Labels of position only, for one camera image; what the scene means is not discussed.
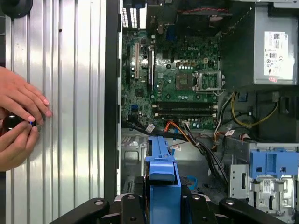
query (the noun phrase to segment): motherboard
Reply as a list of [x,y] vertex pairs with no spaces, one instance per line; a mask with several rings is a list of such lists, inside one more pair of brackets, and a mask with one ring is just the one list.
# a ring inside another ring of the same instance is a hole
[[215,128],[223,84],[216,38],[170,40],[167,30],[162,35],[128,31],[122,46],[123,121]]

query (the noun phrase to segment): hand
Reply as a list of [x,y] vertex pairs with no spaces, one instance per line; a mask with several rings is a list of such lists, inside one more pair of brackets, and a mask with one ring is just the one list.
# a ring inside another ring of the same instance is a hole
[[[4,117],[5,112],[0,108],[0,128]],[[0,171],[21,165],[32,152],[38,137],[37,127],[32,127],[27,121],[0,136]]]
[[43,125],[41,112],[47,117],[52,116],[47,105],[48,100],[37,88],[27,83],[21,76],[0,67],[0,107],[26,121],[36,120],[38,124]]

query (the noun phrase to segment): black knob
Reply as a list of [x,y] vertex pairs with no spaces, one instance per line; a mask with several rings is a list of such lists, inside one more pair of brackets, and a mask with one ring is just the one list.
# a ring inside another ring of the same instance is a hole
[[[5,132],[8,132],[9,130],[16,127],[22,121],[24,121],[24,119],[20,118],[19,116],[15,115],[13,113],[10,113],[7,117],[4,118],[2,125],[3,125]],[[36,126],[35,121],[30,122],[30,124],[32,126]]]
[[33,0],[0,0],[2,12],[12,19],[26,16],[33,6]]

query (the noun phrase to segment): green circuit board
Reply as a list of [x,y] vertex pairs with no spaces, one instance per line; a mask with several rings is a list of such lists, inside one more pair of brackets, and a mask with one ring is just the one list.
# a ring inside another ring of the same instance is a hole
[[[154,81],[151,89],[146,62],[149,61],[149,46],[153,46],[152,41],[145,31],[127,32],[123,35],[122,119],[128,121],[130,116],[135,116],[143,125],[153,124],[159,128],[164,128],[168,120],[174,120],[179,124],[188,122],[191,129],[214,129],[215,114],[212,115],[211,110],[217,105],[218,97],[214,91],[196,92],[194,73],[218,70],[217,39],[190,37],[170,42],[164,35],[156,37]],[[203,74],[202,88],[217,86],[217,75]],[[155,111],[162,106],[167,107],[165,115],[161,111]]]

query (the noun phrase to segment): black plastic arm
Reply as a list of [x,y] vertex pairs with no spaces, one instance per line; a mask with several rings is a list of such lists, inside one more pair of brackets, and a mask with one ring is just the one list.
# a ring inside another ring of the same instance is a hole
[[146,224],[141,198],[120,195],[110,206],[102,198],[93,198],[50,224]]
[[254,224],[285,224],[285,222],[267,214],[255,207],[252,207],[238,199],[226,198],[219,202],[221,214],[233,218],[236,223]]
[[93,198],[64,214],[50,224],[91,223],[89,220],[102,218],[109,213],[109,202],[102,198]]
[[206,199],[199,194],[191,194],[186,185],[182,186],[181,208],[183,224],[218,224]]

